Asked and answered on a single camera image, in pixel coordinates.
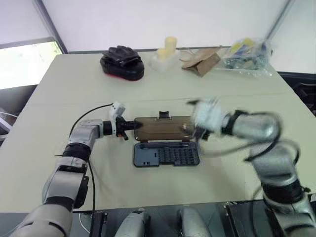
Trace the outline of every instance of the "plastic bag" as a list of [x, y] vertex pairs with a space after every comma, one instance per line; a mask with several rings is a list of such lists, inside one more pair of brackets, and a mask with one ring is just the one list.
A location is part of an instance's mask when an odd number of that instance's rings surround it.
[[267, 41], [245, 38], [229, 48], [217, 68], [255, 77], [271, 76], [272, 74], [266, 70], [271, 52], [271, 46]]

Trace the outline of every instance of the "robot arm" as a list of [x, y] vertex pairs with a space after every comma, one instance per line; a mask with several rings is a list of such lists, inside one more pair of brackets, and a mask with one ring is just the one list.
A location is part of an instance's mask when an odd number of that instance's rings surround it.
[[72, 131], [63, 156], [42, 191], [42, 205], [25, 217], [12, 237], [68, 237], [72, 225], [72, 210], [83, 205], [89, 177], [87, 163], [96, 139], [105, 135], [123, 136], [124, 131], [137, 129], [141, 123], [125, 121], [124, 106], [113, 103], [110, 121], [84, 120]]
[[205, 133], [233, 135], [252, 142], [267, 142], [250, 150], [252, 165], [261, 181], [264, 200], [275, 215], [285, 236], [312, 233], [316, 236], [316, 218], [300, 184], [292, 154], [285, 143], [277, 142], [281, 123], [271, 113], [223, 112], [215, 100], [192, 101], [192, 120], [197, 139]]

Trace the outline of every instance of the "brown transparent lid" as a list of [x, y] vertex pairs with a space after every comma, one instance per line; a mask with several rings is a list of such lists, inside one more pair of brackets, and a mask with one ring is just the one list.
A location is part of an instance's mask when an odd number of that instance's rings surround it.
[[189, 140], [190, 135], [185, 134], [181, 128], [193, 130], [190, 125], [190, 116], [171, 117], [159, 119], [155, 117], [136, 118], [143, 126], [135, 130], [137, 141], [148, 140]]

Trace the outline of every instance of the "beige tabletop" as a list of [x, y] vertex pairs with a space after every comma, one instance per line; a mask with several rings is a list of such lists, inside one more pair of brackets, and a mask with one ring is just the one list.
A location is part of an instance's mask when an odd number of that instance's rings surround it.
[[[151, 53], [141, 54], [145, 65]], [[291, 88], [272, 69], [272, 77], [251, 78], [231, 72], [211, 71], [203, 78], [178, 67], [163, 74], [146, 67], [143, 79], [128, 82], [105, 75], [99, 54], [58, 56], [8, 138], [0, 148], [0, 211], [30, 211], [41, 204], [42, 187], [67, 142], [73, 122], [87, 110], [113, 102], [126, 106], [124, 117], [187, 116], [190, 98], [217, 96], [224, 110], [272, 111], [284, 120], [285, 138], [301, 145], [298, 172], [303, 186], [316, 191], [316, 121]], [[87, 115], [108, 119], [108, 108]], [[222, 158], [201, 157], [196, 167], [136, 168], [133, 146], [137, 141], [104, 137], [91, 154], [96, 175], [96, 208], [141, 207], [250, 199], [259, 185], [247, 151]], [[228, 149], [246, 141], [211, 136], [205, 150]], [[82, 209], [92, 207], [92, 185]]]

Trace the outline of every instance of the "brown paper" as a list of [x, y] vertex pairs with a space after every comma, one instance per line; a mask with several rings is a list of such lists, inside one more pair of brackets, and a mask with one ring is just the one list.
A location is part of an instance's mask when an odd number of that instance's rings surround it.
[[221, 46], [218, 48], [199, 49], [196, 55], [182, 66], [182, 69], [192, 70], [199, 76], [204, 76], [221, 60], [217, 54], [220, 48]]

